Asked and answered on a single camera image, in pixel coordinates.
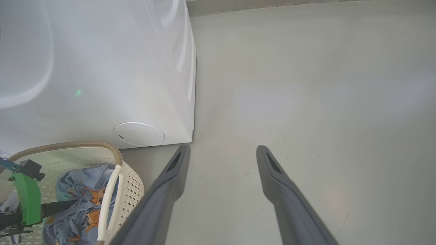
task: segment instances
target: glossy floor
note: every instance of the glossy floor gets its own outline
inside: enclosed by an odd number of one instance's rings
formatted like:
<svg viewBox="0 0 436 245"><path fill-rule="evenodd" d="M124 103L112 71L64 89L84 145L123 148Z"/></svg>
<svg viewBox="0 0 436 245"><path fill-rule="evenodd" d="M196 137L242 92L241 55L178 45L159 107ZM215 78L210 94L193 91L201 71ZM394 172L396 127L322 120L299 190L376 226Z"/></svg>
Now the glossy floor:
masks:
<svg viewBox="0 0 436 245"><path fill-rule="evenodd" d="M340 244L431 244L435 13L352 2L192 18L195 132L167 244L281 244L261 144ZM123 157L149 186L176 149Z"/></svg>

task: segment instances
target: floor scratch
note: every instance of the floor scratch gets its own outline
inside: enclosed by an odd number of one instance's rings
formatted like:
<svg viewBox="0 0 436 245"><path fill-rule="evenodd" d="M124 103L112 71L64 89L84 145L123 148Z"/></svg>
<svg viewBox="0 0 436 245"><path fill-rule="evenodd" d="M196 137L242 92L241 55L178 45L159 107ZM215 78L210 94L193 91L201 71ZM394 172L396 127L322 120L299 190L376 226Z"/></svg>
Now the floor scratch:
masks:
<svg viewBox="0 0 436 245"><path fill-rule="evenodd" d="M350 214L350 212L348 212L348 213L347 213L347 216L345 216L345 219L344 219L344 222L342 223L341 229L339 230L339 232L338 232L338 234L337 234L338 237L339 237L339 234L340 234L341 231L342 231L342 228L344 227L345 221L347 220L349 214Z"/></svg>
<svg viewBox="0 0 436 245"><path fill-rule="evenodd" d="M286 159L288 159L288 151L286 150L285 131L283 131L283 145L285 145Z"/></svg>

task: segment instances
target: blue clothing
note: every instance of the blue clothing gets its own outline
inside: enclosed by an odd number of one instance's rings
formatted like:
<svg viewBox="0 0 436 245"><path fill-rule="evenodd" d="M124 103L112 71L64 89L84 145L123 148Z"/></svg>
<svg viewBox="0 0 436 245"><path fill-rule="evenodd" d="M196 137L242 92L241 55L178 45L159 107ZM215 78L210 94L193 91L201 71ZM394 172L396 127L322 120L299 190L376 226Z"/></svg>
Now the blue clothing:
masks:
<svg viewBox="0 0 436 245"><path fill-rule="evenodd" d="M114 165L69 171L58 178L56 199L77 200L68 210L47 217L43 229L44 245L94 245L101 202ZM112 194L108 224L118 185Z"/></svg>

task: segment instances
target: round filter cover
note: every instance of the round filter cover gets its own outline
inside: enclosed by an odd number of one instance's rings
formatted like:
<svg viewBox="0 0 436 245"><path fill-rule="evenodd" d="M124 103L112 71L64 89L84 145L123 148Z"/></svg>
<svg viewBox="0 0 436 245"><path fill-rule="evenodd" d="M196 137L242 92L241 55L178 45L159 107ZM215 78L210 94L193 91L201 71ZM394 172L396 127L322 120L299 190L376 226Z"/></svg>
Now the round filter cover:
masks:
<svg viewBox="0 0 436 245"><path fill-rule="evenodd" d="M154 146L165 139L160 129L140 122L121 123L113 132L120 140L135 146Z"/></svg>

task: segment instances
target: white plastic basket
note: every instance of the white plastic basket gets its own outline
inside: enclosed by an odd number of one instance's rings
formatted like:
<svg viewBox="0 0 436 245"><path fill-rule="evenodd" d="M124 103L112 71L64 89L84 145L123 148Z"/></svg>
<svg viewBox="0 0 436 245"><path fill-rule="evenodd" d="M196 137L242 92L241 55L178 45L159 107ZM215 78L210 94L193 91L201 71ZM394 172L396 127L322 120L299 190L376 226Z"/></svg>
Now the white plastic basket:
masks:
<svg viewBox="0 0 436 245"><path fill-rule="evenodd" d="M41 202L48 203L57 201L55 184L59 175L70 170L93 168L108 163L114 164L115 157L112 151L102 147L74 147L26 155L16 160L15 163L18 164L21 161L31 159L42 166L41 173L45 173L45 178L39 182ZM118 175L119 182L115 207L112 211L108 229L106 230L107 214ZM141 178L127 163L123 161L122 166L116 165L102 201L98 241L106 241L106 244L110 241L142 198L144 191L144 184ZM22 244L41 244L42 227L43 224L34 225L31 228L34 232L24 234ZM0 238L1 245L9 243L8 237Z"/></svg>

